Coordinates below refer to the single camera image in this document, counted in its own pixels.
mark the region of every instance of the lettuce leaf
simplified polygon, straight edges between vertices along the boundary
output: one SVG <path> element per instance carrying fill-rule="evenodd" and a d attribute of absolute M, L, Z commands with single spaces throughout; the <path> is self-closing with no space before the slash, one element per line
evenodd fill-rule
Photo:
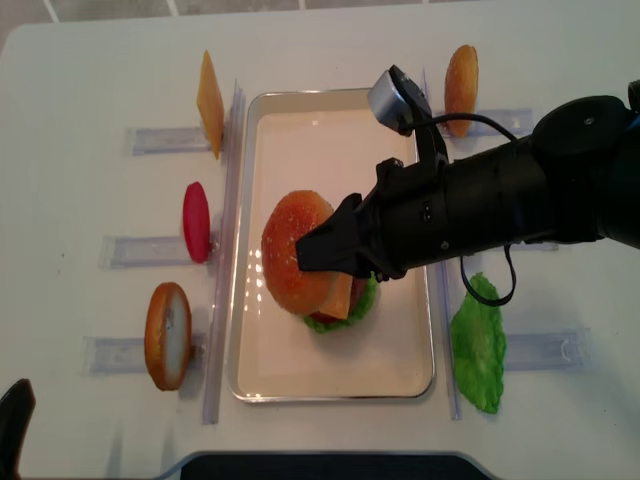
<path fill-rule="evenodd" d="M 304 323 L 306 323 L 307 326 L 313 329 L 316 333 L 328 333 L 334 330 L 339 330 L 341 328 L 350 327 L 354 323 L 362 320 L 367 315 L 367 313 L 369 313 L 369 310 L 371 310 L 371 307 L 373 307 L 373 303 L 376 300 L 377 290 L 378 282 L 372 276 L 367 281 L 367 289 L 364 291 L 364 293 L 360 297 L 360 300 L 358 300 L 358 303 L 353 308 L 353 311 L 349 314 L 346 320 L 343 320 L 341 322 L 323 323 L 318 322 L 311 317 L 304 317 Z"/>
<path fill-rule="evenodd" d="M 499 298 L 482 273 L 471 278 L 471 286 L 485 298 Z M 507 352 L 500 308 L 482 305 L 467 292 L 451 321 L 451 342 L 458 389 L 479 410 L 497 413 Z"/>

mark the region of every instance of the cheese slice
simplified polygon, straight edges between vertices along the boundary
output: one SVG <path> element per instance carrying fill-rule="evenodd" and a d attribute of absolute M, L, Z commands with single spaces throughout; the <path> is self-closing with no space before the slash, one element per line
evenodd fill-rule
<path fill-rule="evenodd" d="M 200 86 L 198 87 L 198 99 L 196 100 L 200 116 L 204 123 L 204 129 L 211 142 L 211 149 L 216 158 L 220 155 L 222 144 L 222 132 L 224 130 L 224 105 L 218 86 L 216 72 L 209 52 L 205 50 L 200 67 Z"/>
<path fill-rule="evenodd" d="M 353 277 L 346 273 L 338 274 L 338 279 L 329 298 L 320 306 L 320 313 L 346 320 L 351 306 L 351 284 Z"/>

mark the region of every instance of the burger patty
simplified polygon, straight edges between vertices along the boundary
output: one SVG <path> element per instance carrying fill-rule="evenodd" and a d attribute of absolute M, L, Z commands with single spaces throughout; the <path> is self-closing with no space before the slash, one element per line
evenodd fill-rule
<path fill-rule="evenodd" d="M 366 278 L 354 278 L 353 283 L 351 284 L 351 297 L 349 299 L 349 315 L 355 308 L 355 306 L 360 301 L 360 297 L 367 290 L 367 283 L 369 282 Z M 334 323 L 334 322 L 342 322 L 344 319 L 332 317 L 331 315 L 325 315 L 324 313 L 315 312 L 309 315 L 315 321 L 320 323 Z"/>

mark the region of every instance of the red tomato slice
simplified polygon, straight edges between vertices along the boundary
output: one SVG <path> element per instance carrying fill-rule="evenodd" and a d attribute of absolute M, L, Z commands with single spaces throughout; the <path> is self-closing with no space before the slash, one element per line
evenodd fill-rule
<path fill-rule="evenodd" d="M 182 227 L 191 260 L 204 263 L 211 252 L 209 203 L 199 182 L 187 187 L 182 204 Z"/>

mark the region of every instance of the white table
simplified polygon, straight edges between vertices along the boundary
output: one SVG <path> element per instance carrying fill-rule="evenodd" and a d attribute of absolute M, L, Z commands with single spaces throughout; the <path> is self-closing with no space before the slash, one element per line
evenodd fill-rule
<path fill-rule="evenodd" d="M 437 378 L 414 401 L 247 406 L 225 389 L 220 423 L 203 426 L 202 388 L 161 394 L 145 375 L 80 369 L 83 336 L 142 335 L 161 281 L 181 283 L 196 322 L 209 321 L 203 267 L 98 268 L 105 234 L 176 235 L 188 183 L 222 206 L 211 155 L 124 148 L 129 127 L 198 124 L 204 49 L 227 104 L 236 77 L 250 101 L 371 85 L 397 63 L 414 78 L 426 67 L 438 109 L 449 57 L 471 43 L 478 106 L 529 105 L 540 118 L 583 95 L 626 97 L 640 77 L 638 18 L 638 2 L 538 0 L 18 29 L 0 58 L 0 391 L 20 377 L 35 389 L 22 475 L 149 477 L 208 451 L 351 450 L 459 452 L 503 478 L 637 478 L 640 254 L 610 241 L 520 272 L 519 295 L 551 292 L 536 313 L 592 329 L 597 372 L 510 374 L 495 418 L 464 403 L 463 419 L 449 419 L 437 324 Z"/>

